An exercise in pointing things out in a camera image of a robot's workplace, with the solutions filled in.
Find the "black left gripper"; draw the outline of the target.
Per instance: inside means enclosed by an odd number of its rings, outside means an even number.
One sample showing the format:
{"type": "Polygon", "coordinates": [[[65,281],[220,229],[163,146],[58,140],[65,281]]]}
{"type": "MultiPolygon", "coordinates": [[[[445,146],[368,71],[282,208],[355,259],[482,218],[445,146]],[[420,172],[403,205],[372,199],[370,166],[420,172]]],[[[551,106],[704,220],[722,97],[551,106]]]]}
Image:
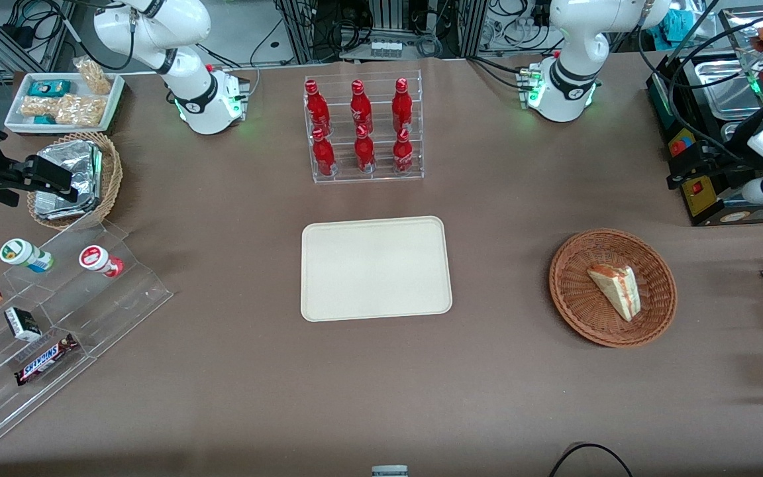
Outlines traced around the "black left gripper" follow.
{"type": "Polygon", "coordinates": [[[707,176],[713,167],[711,182],[717,192],[729,189],[738,191],[750,180],[763,178],[763,157],[748,147],[748,140],[753,136],[763,119],[763,108],[753,112],[741,121],[734,130],[732,138],[724,142],[726,151],[709,145],[708,142],[695,142],[682,151],[682,163],[685,166],[669,166],[667,188],[676,190],[684,182],[707,176]]]}

